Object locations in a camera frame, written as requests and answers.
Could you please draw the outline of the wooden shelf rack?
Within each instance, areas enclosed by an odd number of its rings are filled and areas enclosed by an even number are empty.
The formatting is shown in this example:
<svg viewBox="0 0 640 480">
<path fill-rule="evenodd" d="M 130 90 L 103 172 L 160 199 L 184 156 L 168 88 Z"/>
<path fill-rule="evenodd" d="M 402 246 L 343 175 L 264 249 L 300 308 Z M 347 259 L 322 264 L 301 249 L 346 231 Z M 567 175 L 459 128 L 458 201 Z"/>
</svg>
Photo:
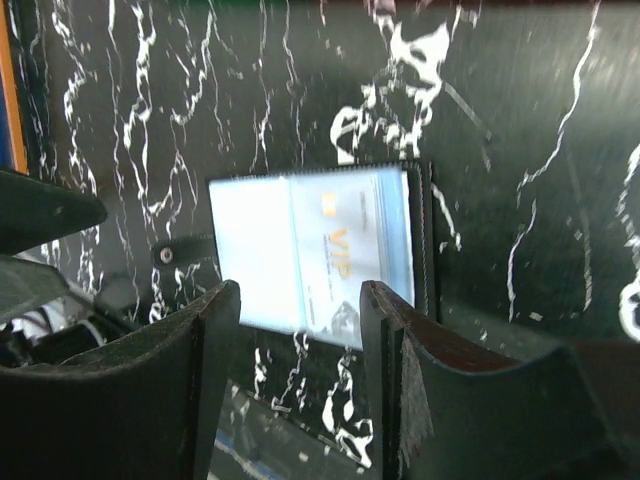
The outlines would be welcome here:
<svg viewBox="0 0 640 480">
<path fill-rule="evenodd" d="M 6 1 L 1 2 L 1 124 L 6 164 L 19 173 L 27 174 L 28 160 L 11 55 Z"/>
</svg>

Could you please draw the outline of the white VIP card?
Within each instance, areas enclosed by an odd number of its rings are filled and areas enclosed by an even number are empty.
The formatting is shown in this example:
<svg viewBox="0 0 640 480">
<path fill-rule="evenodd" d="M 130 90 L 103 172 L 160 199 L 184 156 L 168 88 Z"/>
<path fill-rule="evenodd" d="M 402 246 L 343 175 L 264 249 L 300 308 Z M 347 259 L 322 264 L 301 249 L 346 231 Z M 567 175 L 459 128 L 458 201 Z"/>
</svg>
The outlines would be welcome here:
<svg viewBox="0 0 640 480">
<path fill-rule="evenodd" d="M 415 299 L 408 176 L 352 170 L 293 176 L 288 185 L 304 325 L 316 338 L 359 349 L 363 282 Z"/>
</svg>

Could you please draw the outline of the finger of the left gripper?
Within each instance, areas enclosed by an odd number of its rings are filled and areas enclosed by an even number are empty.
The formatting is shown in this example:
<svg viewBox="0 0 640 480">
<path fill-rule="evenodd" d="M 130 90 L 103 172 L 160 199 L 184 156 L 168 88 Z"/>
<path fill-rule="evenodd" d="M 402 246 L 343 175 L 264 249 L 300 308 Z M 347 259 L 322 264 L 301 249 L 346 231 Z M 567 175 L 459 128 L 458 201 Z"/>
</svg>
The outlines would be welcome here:
<svg viewBox="0 0 640 480">
<path fill-rule="evenodd" d="M 1 253 L 15 255 L 103 223 L 96 197 L 1 169 Z"/>
</svg>

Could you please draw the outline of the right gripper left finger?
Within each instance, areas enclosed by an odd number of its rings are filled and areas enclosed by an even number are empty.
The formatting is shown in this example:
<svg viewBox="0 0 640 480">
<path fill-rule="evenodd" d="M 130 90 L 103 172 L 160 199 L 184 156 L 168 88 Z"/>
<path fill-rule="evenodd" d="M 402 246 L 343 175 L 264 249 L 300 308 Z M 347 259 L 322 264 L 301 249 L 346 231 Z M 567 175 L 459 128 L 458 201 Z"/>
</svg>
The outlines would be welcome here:
<svg viewBox="0 0 640 480">
<path fill-rule="evenodd" d="M 1 372 L 5 479 L 204 479 L 233 346 L 240 288 L 59 365 Z"/>
</svg>

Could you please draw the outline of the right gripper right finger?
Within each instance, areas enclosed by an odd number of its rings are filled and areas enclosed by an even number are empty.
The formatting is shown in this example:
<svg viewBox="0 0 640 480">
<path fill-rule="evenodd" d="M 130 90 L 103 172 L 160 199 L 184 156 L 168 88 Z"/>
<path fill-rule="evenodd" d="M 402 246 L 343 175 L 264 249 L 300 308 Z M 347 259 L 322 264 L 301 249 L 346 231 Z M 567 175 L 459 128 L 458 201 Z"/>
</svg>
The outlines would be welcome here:
<svg viewBox="0 0 640 480">
<path fill-rule="evenodd" d="M 635 479 L 639 347 L 581 341 L 520 361 L 366 281 L 360 321 L 379 479 Z"/>
</svg>

